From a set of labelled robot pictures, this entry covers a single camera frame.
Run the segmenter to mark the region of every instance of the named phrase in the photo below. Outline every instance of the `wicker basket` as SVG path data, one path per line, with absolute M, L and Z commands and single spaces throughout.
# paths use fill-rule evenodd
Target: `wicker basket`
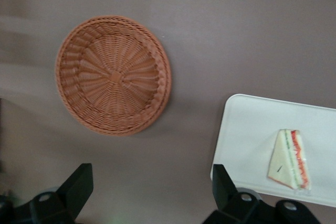
M 160 42 L 120 16 L 94 17 L 76 27 L 58 53 L 56 80 L 64 104 L 80 123 L 115 136 L 151 125 L 171 90 Z

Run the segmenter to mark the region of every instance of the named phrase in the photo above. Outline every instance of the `white plastic tray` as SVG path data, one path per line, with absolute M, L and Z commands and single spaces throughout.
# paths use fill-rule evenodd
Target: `white plastic tray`
M 267 178 L 279 129 L 301 132 L 312 182 L 309 192 Z M 223 164 L 236 187 L 336 207 L 336 110 L 233 95 L 225 104 L 213 164 Z

